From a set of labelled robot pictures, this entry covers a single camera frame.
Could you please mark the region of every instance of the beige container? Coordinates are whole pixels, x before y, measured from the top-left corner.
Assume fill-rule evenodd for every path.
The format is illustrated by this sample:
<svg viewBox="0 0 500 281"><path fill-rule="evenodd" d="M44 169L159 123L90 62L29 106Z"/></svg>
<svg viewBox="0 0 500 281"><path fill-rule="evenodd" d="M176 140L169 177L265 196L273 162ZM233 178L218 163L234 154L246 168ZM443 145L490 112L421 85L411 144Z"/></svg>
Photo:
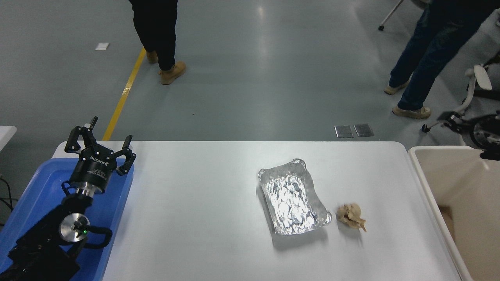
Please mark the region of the beige container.
<svg viewBox="0 0 500 281"><path fill-rule="evenodd" d="M483 160L480 153L468 146L408 151L462 280L498 281L500 161ZM450 208L454 240L438 205Z"/></svg>

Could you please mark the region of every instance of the crumpled foil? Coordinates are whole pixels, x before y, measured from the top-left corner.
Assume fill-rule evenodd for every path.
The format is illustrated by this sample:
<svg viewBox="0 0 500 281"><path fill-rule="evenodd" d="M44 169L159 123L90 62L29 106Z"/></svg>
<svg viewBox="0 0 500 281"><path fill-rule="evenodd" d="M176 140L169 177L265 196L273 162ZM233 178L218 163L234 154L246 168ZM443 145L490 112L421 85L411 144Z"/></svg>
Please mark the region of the crumpled foil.
<svg viewBox="0 0 500 281"><path fill-rule="evenodd" d="M332 214L321 203L302 159L258 173L267 207L279 235L301 234L326 226Z"/></svg>
<svg viewBox="0 0 500 281"><path fill-rule="evenodd" d="M354 229L363 229L364 232L367 232L365 228L367 221L361 218L361 208L356 203L345 204L338 208L337 220Z"/></svg>

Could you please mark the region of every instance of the gray floor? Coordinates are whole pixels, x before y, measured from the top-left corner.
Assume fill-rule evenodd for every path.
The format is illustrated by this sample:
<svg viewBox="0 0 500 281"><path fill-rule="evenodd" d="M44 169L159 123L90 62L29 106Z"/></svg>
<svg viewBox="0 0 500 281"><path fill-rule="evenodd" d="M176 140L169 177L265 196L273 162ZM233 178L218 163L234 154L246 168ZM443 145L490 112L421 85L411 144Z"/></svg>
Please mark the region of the gray floor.
<svg viewBox="0 0 500 281"><path fill-rule="evenodd" d="M396 0L183 0L178 60L170 86L144 61L112 140L397 141L458 145L452 132L391 113L400 95L382 92L422 10ZM436 80L426 104L435 119L465 97L464 72L500 45L494 13ZM17 133L0 152L0 173L19 198L36 168L70 130L99 116L101 139L141 44L130 3L0 1L0 125ZM95 51L109 42L106 51ZM476 98L469 116L500 102ZM338 139L334 125L368 123L375 136ZM6 191L0 189L0 196ZM0 207L0 221L8 216Z"/></svg>

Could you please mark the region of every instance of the tan boot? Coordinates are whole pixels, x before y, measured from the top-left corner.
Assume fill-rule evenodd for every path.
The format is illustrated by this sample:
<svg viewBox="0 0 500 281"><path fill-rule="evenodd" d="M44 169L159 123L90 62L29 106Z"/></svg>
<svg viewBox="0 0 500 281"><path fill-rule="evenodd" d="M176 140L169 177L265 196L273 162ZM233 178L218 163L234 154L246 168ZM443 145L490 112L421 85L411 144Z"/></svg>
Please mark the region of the tan boot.
<svg viewBox="0 0 500 281"><path fill-rule="evenodd" d="M406 83L399 85L397 87L391 87L391 86L389 86L389 84L387 84L387 86L385 87L385 89L383 91L384 91L384 93L392 96L392 95L396 94L399 90L406 88L406 86L408 86L409 83L410 83L410 80L406 81Z"/></svg>
<svg viewBox="0 0 500 281"><path fill-rule="evenodd" d="M183 61L176 62L169 70L160 71L160 82L163 85L170 85L175 79L186 72L186 64Z"/></svg>
<svg viewBox="0 0 500 281"><path fill-rule="evenodd" d="M413 119L427 119L431 116L431 109L429 107L422 107L416 110L405 110L399 108L397 105L392 109L392 113L397 116L410 117Z"/></svg>
<svg viewBox="0 0 500 281"><path fill-rule="evenodd" d="M146 52L147 62L150 64L156 64L158 62L158 55L156 51L147 51Z"/></svg>

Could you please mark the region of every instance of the crumpled paper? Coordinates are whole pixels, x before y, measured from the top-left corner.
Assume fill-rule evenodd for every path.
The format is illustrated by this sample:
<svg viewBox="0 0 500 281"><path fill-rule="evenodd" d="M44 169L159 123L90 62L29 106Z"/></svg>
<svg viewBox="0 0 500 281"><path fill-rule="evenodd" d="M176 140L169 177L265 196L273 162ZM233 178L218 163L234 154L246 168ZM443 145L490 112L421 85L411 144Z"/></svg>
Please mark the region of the crumpled paper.
<svg viewBox="0 0 500 281"><path fill-rule="evenodd" d="M344 224L355 228L355 229L363 229L364 232L367 232L365 228L366 220L361 217L361 208L358 204L345 204L338 208L337 210L337 220L343 222Z"/></svg>

